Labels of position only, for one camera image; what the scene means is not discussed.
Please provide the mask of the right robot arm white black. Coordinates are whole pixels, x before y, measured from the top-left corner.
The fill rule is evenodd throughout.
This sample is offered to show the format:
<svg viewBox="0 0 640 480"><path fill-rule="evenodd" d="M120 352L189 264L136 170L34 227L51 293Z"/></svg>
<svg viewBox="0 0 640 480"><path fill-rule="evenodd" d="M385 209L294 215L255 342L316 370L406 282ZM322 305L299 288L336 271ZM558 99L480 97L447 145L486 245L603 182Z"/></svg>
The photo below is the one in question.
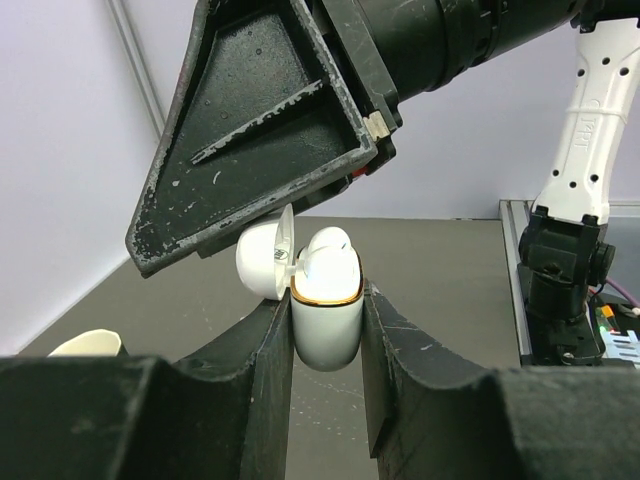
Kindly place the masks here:
<svg viewBox="0 0 640 480"><path fill-rule="evenodd" d="M595 291L613 165L639 83L635 1L200 1L164 130L130 226L128 253L152 276L234 247L243 285L288 300L299 358L338 370L362 351L365 277L340 228L294 241L294 218L396 153L400 105L557 28L576 32L573 96L551 147L523 113L468 102L503 152L543 156L519 239L520 359L600 366Z"/></svg>

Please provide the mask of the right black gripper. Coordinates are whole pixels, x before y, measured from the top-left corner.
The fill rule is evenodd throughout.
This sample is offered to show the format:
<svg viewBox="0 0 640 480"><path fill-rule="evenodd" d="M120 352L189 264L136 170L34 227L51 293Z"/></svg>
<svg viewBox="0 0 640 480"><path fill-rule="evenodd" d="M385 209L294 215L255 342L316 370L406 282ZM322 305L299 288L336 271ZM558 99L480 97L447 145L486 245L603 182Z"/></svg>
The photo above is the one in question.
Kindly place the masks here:
<svg viewBox="0 0 640 480"><path fill-rule="evenodd" d="M328 185L395 156L399 95L363 8L310 6L312 15L303 1L197 3L126 236L142 276L225 249L255 219L319 204Z"/></svg>

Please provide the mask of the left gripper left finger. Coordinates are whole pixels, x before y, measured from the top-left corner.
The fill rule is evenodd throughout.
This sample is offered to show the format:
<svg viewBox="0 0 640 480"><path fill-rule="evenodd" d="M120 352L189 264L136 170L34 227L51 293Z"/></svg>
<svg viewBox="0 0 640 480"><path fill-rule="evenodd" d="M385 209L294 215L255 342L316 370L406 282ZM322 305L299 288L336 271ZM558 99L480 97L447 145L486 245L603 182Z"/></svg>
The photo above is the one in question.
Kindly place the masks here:
<svg viewBox="0 0 640 480"><path fill-rule="evenodd" d="M265 300L185 358L1 362L5 479L281 479L293 334Z"/></svg>

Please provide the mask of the white earbud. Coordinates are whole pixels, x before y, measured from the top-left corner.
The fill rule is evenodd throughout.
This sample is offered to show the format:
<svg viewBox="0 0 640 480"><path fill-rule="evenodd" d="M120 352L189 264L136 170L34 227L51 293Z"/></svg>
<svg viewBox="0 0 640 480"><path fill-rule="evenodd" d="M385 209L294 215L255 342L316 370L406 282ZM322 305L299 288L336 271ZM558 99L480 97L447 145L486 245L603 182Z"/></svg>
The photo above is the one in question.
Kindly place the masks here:
<svg viewBox="0 0 640 480"><path fill-rule="evenodd" d="M306 259L343 258L352 250L351 239L345 230L330 226L317 231L306 249Z"/></svg>
<svg viewBox="0 0 640 480"><path fill-rule="evenodd" d="M359 262L353 250L343 258L305 259L295 277L297 294L320 303L347 301L358 293L359 285Z"/></svg>

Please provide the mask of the white earbud charging case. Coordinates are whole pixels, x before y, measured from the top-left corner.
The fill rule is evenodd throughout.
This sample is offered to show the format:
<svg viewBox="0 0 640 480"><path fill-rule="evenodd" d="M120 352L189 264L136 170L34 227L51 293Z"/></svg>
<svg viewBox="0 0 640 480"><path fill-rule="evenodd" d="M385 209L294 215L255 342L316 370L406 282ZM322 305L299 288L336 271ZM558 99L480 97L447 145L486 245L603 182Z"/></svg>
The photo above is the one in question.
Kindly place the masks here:
<svg viewBox="0 0 640 480"><path fill-rule="evenodd" d="M354 360L365 279L344 229L322 228L296 249L295 216L288 204L242 232L235 263L241 283L253 294L273 301L290 298L295 349L307 367L333 372Z"/></svg>

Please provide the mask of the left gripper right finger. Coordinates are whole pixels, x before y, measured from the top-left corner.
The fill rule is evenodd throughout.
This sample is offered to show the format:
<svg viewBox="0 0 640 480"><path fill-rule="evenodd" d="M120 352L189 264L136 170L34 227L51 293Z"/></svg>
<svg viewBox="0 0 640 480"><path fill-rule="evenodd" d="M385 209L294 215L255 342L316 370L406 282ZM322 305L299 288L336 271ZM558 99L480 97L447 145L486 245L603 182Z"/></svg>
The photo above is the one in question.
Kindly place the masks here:
<svg viewBox="0 0 640 480"><path fill-rule="evenodd" d="M382 479L635 479L639 372L482 367L364 289L369 452Z"/></svg>

